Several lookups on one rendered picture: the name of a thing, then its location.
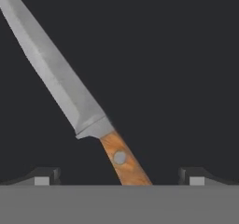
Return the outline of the dark grey drawer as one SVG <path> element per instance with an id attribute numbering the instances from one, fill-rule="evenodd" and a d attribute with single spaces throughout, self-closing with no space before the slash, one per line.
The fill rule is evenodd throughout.
<path id="1" fill-rule="evenodd" d="M 181 167 L 239 182 L 239 0 L 22 0 L 155 185 Z M 37 166 L 116 185 L 99 139 L 75 131 L 0 10 L 0 178 Z"/>

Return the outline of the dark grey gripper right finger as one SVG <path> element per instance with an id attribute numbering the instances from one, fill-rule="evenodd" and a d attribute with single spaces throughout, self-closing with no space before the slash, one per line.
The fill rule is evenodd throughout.
<path id="1" fill-rule="evenodd" d="M 239 182 L 229 181 L 216 177 L 207 172 L 202 167 L 181 167 L 178 170 L 179 185 L 188 186 L 220 186 L 220 185 L 236 185 L 239 186 Z"/>

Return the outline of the wooden-handled steel knife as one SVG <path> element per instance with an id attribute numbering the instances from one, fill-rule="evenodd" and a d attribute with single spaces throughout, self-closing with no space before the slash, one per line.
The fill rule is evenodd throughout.
<path id="1" fill-rule="evenodd" d="M 76 139 L 100 140 L 121 184 L 151 181 L 88 88 L 22 0 L 0 0 L 2 11 L 26 58 L 72 125 Z"/>

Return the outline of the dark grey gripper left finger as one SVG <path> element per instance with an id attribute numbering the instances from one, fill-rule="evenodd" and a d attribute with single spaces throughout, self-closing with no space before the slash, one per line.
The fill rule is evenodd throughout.
<path id="1" fill-rule="evenodd" d="M 0 183 L 0 186 L 52 186 L 60 185 L 61 169 L 59 167 L 38 167 L 28 175 Z"/>

